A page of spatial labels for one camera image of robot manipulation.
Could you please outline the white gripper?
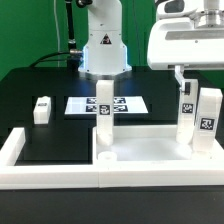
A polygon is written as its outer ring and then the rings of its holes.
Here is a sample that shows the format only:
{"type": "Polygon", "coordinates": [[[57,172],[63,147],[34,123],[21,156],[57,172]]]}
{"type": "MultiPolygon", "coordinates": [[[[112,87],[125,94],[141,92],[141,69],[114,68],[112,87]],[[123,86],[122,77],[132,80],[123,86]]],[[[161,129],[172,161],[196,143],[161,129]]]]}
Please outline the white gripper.
{"type": "Polygon", "coordinates": [[[174,69],[185,95],[185,70],[224,69],[224,0],[155,0],[156,22],[147,51],[153,70],[174,69]]]}

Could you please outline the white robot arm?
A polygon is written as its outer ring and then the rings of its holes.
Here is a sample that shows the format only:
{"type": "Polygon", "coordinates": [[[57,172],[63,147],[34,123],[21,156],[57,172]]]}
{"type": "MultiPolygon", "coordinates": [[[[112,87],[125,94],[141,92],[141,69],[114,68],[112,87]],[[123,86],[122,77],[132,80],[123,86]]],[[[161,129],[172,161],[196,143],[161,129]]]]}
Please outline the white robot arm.
{"type": "MultiPolygon", "coordinates": [[[[148,41],[147,63],[153,70],[172,70],[181,91],[191,84],[186,70],[224,69],[224,0],[154,0],[156,22],[148,41]]],[[[122,42],[119,0],[76,0],[88,9],[88,42],[79,70],[96,76],[130,69],[122,42]]]]}

